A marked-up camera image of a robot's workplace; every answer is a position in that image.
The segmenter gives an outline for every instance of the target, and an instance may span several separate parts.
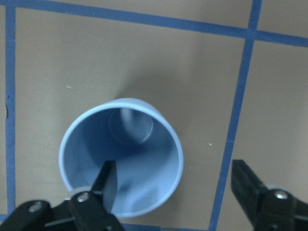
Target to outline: gray surface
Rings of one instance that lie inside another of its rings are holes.
[[[0,6],[0,213],[7,213],[6,175],[5,175],[5,8]]]
[[[308,49],[256,42],[233,150],[267,184],[308,202]],[[219,230],[251,230],[230,190]]]
[[[259,30],[308,37],[308,1],[263,1]]]
[[[96,105],[136,97],[177,131],[185,167],[163,206],[125,222],[207,229],[242,39],[24,9],[16,39],[17,204],[63,200],[57,155],[65,130]]]
[[[247,27],[251,0],[59,0],[228,26]]]

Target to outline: plastic cup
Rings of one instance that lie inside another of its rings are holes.
[[[66,131],[59,151],[62,179],[71,191],[91,186],[104,162],[115,160],[118,189],[112,213],[146,214],[175,191],[183,151],[171,125],[150,104],[122,98],[94,107]]]

